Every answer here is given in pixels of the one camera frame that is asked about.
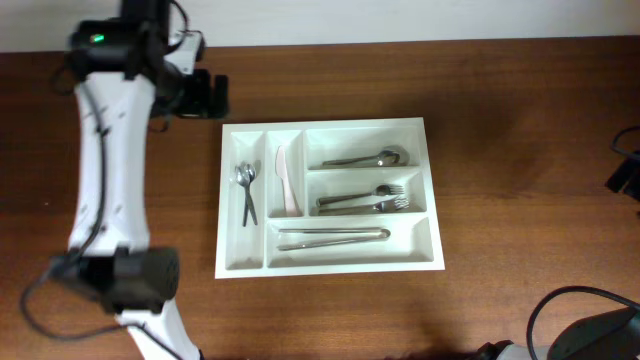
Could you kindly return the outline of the small dark metal teaspoon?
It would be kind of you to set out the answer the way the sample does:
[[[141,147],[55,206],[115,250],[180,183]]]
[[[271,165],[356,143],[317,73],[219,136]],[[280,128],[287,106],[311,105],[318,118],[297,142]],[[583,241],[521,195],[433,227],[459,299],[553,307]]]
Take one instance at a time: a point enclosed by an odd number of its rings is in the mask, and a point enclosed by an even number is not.
[[[243,188],[243,184],[244,184],[244,179],[243,179],[243,166],[244,166],[245,164],[246,164],[246,163],[242,163],[242,164],[240,164],[239,166],[236,166],[236,167],[235,167],[235,176],[236,176],[235,181],[236,181],[236,183],[237,183],[238,185],[240,185],[242,188]]]

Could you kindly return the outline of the pink plastic knife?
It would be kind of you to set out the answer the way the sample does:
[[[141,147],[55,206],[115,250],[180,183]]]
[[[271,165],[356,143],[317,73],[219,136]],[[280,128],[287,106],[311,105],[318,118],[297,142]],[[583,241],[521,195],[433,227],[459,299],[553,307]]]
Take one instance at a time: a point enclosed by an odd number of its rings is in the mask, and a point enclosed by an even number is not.
[[[291,188],[287,163],[286,152],[284,146],[279,146],[276,152],[276,175],[281,179],[283,187],[284,208],[288,217],[296,217],[298,215],[297,205],[294,192]]]

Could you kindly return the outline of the metal tablespoon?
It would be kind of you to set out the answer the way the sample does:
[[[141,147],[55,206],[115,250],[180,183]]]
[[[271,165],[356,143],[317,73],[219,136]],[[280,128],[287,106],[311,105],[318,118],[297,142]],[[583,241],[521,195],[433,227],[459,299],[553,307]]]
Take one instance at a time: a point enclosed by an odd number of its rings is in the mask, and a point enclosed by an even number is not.
[[[410,161],[409,152],[401,146],[387,146],[377,156],[376,165],[379,167],[406,166]]]
[[[324,161],[322,167],[379,167],[376,165],[378,153],[365,157]]]

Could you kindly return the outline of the metal fork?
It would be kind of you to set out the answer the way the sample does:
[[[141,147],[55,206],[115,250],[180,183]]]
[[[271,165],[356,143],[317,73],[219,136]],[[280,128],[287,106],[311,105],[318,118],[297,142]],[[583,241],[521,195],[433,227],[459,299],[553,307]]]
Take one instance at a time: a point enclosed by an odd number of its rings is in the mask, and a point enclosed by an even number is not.
[[[375,213],[393,213],[405,210],[409,207],[410,202],[405,197],[396,197],[389,200],[379,201],[373,204],[358,205],[341,208],[318,208],[311,212],[312,216],[339,216],[339,215],[358,215],[358,214],[375,214]]]
[[[394,184],[382,184],[377,186],[373,190],[365,193],[320,197],[316,200],[316,204],[319,207],[322,207],[322,206],[326,206],[326,205],[330,205],[338,202],[355,200],[355,199],[360,199],[365,197],[371,197],[371,196],[384,197],[384,196],[391,196],[391,195],[402,195],[403,193],[404,193],[403,186],[394,185]]]

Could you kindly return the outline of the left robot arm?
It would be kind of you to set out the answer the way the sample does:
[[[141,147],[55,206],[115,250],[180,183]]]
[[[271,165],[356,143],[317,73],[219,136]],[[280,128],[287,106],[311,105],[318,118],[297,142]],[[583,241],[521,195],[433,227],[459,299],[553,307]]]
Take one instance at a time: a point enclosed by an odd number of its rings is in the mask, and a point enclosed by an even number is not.
[[[65,65],[81,129],[78,205],[67,252],[47,277],[98,303],[147,359],[198,359],[176,304],[176,250],[150,244],[144,206],[151,119],[220,119],[228,79],[199,67],[200,31],[173,30],[175,1],[125,1],[106,20],[81,22]]]

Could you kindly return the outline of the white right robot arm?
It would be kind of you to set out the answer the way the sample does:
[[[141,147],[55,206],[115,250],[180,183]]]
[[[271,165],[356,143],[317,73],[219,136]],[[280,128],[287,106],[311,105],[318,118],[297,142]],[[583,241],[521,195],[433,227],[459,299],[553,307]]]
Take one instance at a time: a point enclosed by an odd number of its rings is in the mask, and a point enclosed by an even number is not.
[[[570,293],[595,295],[613,301],[620,309],[570,324],[548,347],[537,347],[533,333],[536,320],[553,299]],[[637,359],[639,357],[639,303],[619,294],[591,286],[572,285],[558,288],[534,307],[529,316],[526,344],[509,340],[486,343],[471,355],[473,359]]]

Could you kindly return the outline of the white plastic cutlery tray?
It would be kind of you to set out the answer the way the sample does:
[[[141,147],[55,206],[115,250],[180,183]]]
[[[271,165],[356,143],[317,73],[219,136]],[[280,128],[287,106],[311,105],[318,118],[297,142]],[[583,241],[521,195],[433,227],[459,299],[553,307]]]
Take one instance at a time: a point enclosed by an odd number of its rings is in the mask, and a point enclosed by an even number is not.
[[[288,217],[276,175],[276,152],[285,147],[298,215]],[[410,154],[406,166],[322,167],[324,161],[365,157],[387,146]],[[250,163],[250,190],[258,225],[243,226],[244,189],[235,167]],[[371,196],[319,207],[320,197],[365,193],[382,184],[404,187],[402,195]],[[373,204],[405,197],[393,213],[312,216],[318,208]],[[278,245],[316,239],[281,229],[380,227],[386,241],[282,252]],[[445,266],[424,122],[420,118],[228,124],[222,132],[219,219],[215,275],[219,279],[441,270]]]

